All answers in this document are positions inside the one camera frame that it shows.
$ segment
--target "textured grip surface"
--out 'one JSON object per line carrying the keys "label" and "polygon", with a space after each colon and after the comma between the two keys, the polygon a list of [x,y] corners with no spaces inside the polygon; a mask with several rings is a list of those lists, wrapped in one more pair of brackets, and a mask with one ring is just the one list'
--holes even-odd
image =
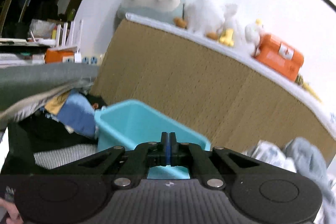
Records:
{"label": "textured grip surface", "polygon": [[228,197],[198,180],[142,180],[117,191],[85,224],[256,224],[240,214]]}

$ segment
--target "light blue plastic basket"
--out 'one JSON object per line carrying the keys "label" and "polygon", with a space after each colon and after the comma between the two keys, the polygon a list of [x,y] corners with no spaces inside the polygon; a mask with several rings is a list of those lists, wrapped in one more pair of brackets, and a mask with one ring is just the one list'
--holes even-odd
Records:
{"label": "light blue plastic basket", "polygon": [[[95,112],[99,128],[98,151],[115,145],[133,150],[140,143],[160,142],[162,132],[175,132],[178,142],[196,143],[203,150],[210,150],[211,143],[201,134],[167,117],[138,100],[126,100]],[[188,179],[184,167],[151,168],[150,179]]]}

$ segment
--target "yellow cloth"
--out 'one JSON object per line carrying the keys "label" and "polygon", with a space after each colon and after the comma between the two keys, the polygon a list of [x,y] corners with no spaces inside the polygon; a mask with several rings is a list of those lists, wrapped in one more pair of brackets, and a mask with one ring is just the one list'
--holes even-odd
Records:
{"label": "yellow cloth", "polygon": [[46,103],[44,108],[51,114],[57,115],[67,100],[70,91],[64,92],[63,94],[52,98],[50,101]]}

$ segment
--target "yellow plush toy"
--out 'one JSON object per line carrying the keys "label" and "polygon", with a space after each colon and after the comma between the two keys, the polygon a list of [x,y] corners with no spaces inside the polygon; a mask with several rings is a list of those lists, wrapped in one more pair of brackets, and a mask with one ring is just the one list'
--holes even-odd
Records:
{"label": "yellow plush toy", "polygon": [[232,40],[232,36],[233,36],[233,29],[227,29],[224,32],[222,32],[222,35],[219,38],[219,42],[226,46],[233,47],[234,41]]}

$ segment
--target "orange first aid kit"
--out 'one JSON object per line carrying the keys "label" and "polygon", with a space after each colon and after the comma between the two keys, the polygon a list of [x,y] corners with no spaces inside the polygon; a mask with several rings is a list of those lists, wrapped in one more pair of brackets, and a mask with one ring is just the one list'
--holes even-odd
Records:
{"label": "orange first aid kit", "polygon": [[272,34],[265,34],[260,39],[260,54],[256,59],[276,70],[290,81],[295,81],[303,65],[303,55]]}

